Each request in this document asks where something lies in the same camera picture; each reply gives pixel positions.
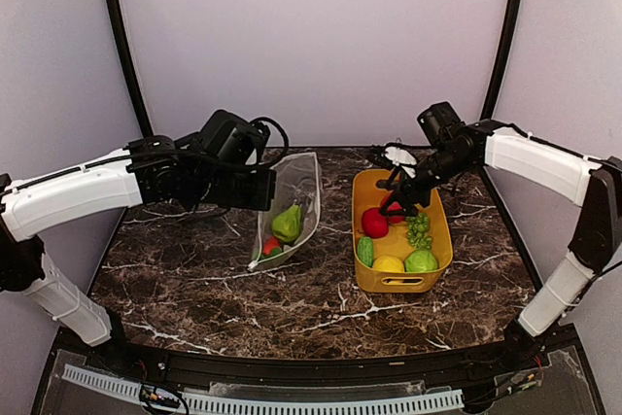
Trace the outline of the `yellow plastic basket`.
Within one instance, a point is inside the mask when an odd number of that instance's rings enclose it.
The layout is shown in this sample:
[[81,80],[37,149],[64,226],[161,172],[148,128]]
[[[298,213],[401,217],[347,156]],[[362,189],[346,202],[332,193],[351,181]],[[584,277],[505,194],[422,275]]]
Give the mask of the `yellow plastic basket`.
[[[376,187],[380,180],[387,179],[390,172],[384,169],[368,169],[357,174],[352,188],[352,230],[353,246],[357,247],[364,236],[363,213],[380,206],[382,199],[388,194],[386,190]],[[382,294],[422,294],[429,291],[441,277],[453,259],[453,246],[445,216],[443,204],[438,190],[431,194],[431,204],[420,210],[429,216],[431,221],[430,236],[432,238],[432,254],[438,262],[438,268],[430,272],[396,273],[376,270],[368,267],[360,259],[355,259],[357,284],[370,293]],[[373,241],[373,253],[376,258],[391,256],[406,260],[414,251],[407,239],[408,225],[402,222],[388,227],[388,233]]]

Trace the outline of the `clear dotted zip top bag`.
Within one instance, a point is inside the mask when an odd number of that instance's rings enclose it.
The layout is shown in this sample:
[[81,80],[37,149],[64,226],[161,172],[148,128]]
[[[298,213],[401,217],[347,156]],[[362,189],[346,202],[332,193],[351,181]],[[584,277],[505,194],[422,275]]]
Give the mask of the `clear dotted zip top bag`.
[[285,156],[276,172],[270,209],[258,214],[258,229],[248,264],[251,272],[276,268],[294,255],[315,233],[321,218],[322,180],[318,155]]

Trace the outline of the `green toy chayote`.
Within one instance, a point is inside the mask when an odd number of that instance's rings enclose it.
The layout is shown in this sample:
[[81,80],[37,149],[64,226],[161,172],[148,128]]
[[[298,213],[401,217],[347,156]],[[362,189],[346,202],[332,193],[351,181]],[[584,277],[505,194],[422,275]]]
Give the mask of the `green toy chayote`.
[[293,244],[302,232],[302,210],[297,204],[277,215],[271,224],[273,236],[285,244]]

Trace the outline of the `orange toy carrot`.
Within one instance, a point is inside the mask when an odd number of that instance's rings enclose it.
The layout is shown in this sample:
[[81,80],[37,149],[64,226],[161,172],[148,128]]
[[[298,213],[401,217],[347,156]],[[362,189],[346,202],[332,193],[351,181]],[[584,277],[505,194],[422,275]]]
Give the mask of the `orange toy carrot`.
[[262,256],[264,258],[270,258],[275,255],[279,255],[283,252],[283,247],[281,241],[275,236],[269,237],[263,247],[262,247]]

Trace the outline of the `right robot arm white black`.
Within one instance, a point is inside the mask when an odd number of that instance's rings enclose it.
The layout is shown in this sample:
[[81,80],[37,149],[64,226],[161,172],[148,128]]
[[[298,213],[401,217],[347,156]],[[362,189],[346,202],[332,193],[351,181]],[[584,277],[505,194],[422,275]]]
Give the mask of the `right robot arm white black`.
[[556,147],[512,123],[452,121],[429,127],[434,151],[418,159],[405,145],[375,146],[370,160],[390,170],[380,188],[413,216],[429,206],[432,190],[473,166],[505,171],[552,190],[580,214],[567,251],[536,296],[515,320],[514,331],[496,350],[496,361],[515,370],[545,334],[576,306],[594,282],[619,267],[621,249],[621,161],[597,159]]

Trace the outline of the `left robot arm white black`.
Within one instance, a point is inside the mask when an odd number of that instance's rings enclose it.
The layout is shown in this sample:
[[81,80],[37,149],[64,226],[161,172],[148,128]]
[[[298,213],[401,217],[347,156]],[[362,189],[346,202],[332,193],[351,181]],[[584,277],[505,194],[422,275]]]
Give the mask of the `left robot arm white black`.
[[260,161],[262,148],[234,140],[212,156],[197,145],[178,147],[156,136],[137,140],[82,165],[31,179],[1,177],[1,289],[21,293],[53,320],[97,347],[116,372],[137,364],[121,322],[88,298],[46,253],[41,232],[99,212],[176,200],[191,211],[201,203],[267,211],[276,172]]

